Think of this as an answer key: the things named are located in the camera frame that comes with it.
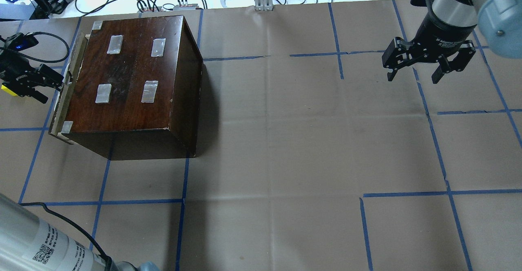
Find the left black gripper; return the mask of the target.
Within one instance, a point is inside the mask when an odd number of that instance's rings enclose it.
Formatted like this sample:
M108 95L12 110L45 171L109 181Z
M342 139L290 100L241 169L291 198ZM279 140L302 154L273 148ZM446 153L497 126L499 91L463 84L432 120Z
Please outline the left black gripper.
M60 88L64 77L45 64L32 67L28 59L16 52L1 50L0 69L2 85L7 86L18 96L29 96L46 104L48 97L35 88Z

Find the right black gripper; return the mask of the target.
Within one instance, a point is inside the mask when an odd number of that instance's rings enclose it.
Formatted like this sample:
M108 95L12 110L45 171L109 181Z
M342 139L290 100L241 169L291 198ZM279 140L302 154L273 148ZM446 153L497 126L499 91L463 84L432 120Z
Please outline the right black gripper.
M452 26L425 17L415 37L407 41L394 37L382 55L382 66L388 69L387 80L393 81L399 69L415 63L438 63L432 74L437 84L449 72L461 72L476 53L469 35L475 26Z

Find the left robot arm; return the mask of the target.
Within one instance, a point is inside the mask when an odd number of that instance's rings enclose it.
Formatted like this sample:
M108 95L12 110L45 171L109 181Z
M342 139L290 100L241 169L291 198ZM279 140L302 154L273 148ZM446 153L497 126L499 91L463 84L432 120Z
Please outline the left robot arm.
M1 195L2 271L157 271L153 262L140 266L115 262L101 249L93 252L47 221Z

